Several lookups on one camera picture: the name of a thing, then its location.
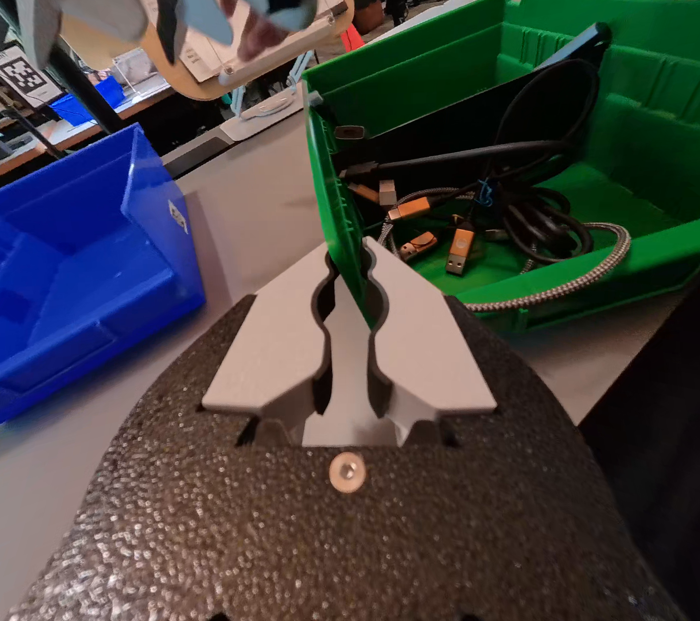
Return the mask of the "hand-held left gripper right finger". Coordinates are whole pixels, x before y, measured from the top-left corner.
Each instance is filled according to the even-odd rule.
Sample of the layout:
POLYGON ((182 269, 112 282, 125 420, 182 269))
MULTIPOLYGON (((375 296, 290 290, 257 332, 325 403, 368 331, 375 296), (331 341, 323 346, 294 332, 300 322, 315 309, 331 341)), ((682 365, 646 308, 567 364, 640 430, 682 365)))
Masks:
POLYGON ((405 444, 416 423, 491 414, 497 402, 436 286, 370 237, 363 239, 365 307, 373 325, 367 363, 370 405, 405 444))

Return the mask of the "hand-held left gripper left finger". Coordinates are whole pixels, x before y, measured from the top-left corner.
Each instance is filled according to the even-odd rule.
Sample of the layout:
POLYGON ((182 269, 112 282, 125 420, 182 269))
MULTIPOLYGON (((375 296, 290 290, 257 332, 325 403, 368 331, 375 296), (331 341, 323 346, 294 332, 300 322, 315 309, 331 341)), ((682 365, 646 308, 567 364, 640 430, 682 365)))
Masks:
POLYGON ((264 285, 202 406, 303 427, 323 415, 333 386, 325 319, 335 308, 336 266, 325 243, 264 285))

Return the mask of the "green plastic bin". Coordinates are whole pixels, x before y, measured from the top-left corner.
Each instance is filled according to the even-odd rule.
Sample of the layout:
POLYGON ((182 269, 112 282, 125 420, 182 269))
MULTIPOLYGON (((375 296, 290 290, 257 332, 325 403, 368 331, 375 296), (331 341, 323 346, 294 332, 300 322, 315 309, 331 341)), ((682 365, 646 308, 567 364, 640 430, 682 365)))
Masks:
POLYGON ((365 137, 528 74, 596 22, 612 31, 599 96, 572 165, 541 186, 582 223, 616 223, 626 258, 588 288, 532 309, 487 314, 528 330, 682 288, 699 273, 699 0, 477 0, 312 68, 320 107, 305 113, 314 188, 333 262, 363 317, 362 239, 377 238, 379 206, 353 194, 331 158, 365 137))

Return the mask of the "grey desk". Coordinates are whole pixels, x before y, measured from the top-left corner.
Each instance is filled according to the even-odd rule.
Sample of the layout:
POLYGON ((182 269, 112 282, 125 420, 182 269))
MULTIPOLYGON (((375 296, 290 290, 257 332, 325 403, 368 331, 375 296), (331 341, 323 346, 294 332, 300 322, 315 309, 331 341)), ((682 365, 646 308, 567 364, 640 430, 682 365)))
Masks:
POLYGON ((305 113, 176 181, 205 306, 1 427, 2 620, 674 620, 562 397, 603 396, 687 295, 502 340, 494 398, 399 445, 340 272, 303 427, 202 406, 255 294, 326 243, 305 113))

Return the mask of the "person's right hand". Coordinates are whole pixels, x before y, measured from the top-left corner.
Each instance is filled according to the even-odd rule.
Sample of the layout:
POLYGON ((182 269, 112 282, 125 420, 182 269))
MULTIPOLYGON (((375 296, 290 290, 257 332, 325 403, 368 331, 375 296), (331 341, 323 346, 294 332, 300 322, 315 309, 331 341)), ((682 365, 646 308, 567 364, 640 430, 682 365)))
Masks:
MULTIPOLYGON (((230 21, 237 6, 238 0, 217 0, 220 9, 230 21)), ((237 50, 238 59, 249 62, 268 49, 280 45, 289 35, 289 32, 276 26, 264 16, 259 16, 249 10, 246 22, 241 32, 240 43, 237 50)))

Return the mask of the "black stand pole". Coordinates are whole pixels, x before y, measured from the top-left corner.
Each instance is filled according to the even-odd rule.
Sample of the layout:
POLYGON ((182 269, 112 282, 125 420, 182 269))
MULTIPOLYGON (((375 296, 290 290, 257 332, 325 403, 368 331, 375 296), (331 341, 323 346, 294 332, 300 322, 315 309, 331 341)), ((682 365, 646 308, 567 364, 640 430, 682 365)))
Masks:
POLYGON ((119 117, 71 58, 69 47, 62 37, 57 37, 51 48, 46 71, 66 91, 76 97, 103 132, 111 135, 125 127, 125 121, 119 117))

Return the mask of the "small marker sign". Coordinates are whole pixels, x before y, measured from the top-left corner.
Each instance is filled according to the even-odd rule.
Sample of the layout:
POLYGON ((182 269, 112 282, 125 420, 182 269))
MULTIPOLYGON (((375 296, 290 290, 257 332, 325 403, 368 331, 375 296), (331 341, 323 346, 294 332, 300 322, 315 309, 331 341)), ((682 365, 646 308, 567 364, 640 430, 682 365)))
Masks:
POLYGON ((48 106, 64 95, 51 77, 29 63, 16 41, 1 47, 1 81, 32 110, 48 106))

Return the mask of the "wooden document stand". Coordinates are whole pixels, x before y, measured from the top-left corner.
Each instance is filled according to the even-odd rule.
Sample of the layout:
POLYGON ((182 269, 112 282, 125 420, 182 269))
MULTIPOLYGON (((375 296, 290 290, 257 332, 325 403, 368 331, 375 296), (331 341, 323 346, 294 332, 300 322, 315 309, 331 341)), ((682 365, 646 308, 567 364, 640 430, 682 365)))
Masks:
POLYGON ((188 30, 180 57, 171 65, 157 35, 155 0, 140 1, 146 8, 149 23, 138 43, 102 33, 70 15, 62 17, 60 36, 67 47, 94 69, 110 67, 116 57, 133 48, 142 48, 172 90, 197 101, 218 99, 224 93, 284 66, 293 58, 303 60, 307 53, 339 37, 351 24, 354 14, 353 0, 318 0, 317 16, 307 29, 288 35, 279 45, 268 48, 255 59, 242 62, 237 51, 249 8, 239 2, 229 20, 234 33, 231 47, 209 40, 199 31, 188 30))

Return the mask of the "black bin divider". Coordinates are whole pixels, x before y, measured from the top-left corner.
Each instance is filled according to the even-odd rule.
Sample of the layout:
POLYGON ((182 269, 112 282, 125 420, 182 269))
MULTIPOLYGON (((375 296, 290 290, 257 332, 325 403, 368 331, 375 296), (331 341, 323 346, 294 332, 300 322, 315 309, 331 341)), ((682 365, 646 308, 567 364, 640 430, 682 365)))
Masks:
POLYGON ((342 178, 455 160, 559 152, 585 126, 612 31, 596 22, 532 72, 365 137, 331 158, 342 178))

